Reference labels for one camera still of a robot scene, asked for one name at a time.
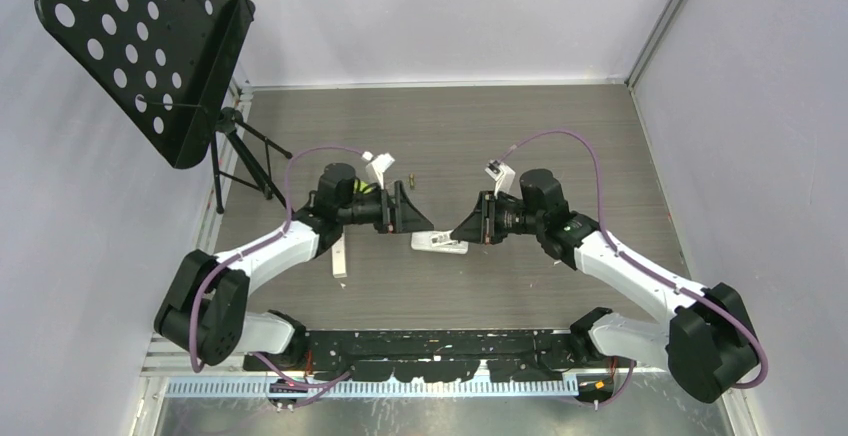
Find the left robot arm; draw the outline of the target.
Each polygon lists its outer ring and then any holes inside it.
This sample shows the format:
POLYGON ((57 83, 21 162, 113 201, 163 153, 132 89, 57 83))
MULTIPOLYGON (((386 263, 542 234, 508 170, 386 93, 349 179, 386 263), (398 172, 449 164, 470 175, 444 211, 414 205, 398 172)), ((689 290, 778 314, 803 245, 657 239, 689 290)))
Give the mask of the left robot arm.
POLYGON ((294 266, 330 250, 349 225, 379 234, 430 231, 433 224, 410 201, 401 181, 359 189, 355 169, 325 167, 308 202, 280 228, 217 255, 188 253, 154 318, 154 331, 188 352, 197 369, 234 353, 262 353, 280 368, 298 368, 307 354, 305 329, 276 310, 248 311, 249 297, 294 266))

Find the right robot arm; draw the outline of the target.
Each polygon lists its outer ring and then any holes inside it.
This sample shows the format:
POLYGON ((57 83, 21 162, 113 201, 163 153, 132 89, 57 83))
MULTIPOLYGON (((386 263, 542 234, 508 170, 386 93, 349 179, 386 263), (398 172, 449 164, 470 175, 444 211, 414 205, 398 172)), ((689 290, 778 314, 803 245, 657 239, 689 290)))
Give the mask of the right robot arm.
POLYGON ((570 351, 584 366, 606 357, 668 372, 691 397, 716 401, 731 388, 760 384, 768 370, 741 295, 719 283, 703 286, 638 254, 592 217, 570 208, 547 169, 519 179, 521 194, 482 191, 454 240, 495 245, 509 235, 535 238, 553 260, 591 276, 644 310, 649 321, 597 307, 572 323, 570 351))

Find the white remote control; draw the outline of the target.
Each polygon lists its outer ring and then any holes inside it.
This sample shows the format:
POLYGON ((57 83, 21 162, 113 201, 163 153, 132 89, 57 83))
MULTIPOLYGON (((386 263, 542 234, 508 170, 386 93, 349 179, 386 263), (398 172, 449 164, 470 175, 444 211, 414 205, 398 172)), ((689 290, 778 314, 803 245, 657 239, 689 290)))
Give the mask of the white remote control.
POLYGON ((342 234, 331 248, 331 269, 335 279, 347 277, 346 238, 342 234))
POLYGON ((411 235, 410 247, 421 252, 465 255, 469 243, 454 240, 450 231, 419 231, 411 235))

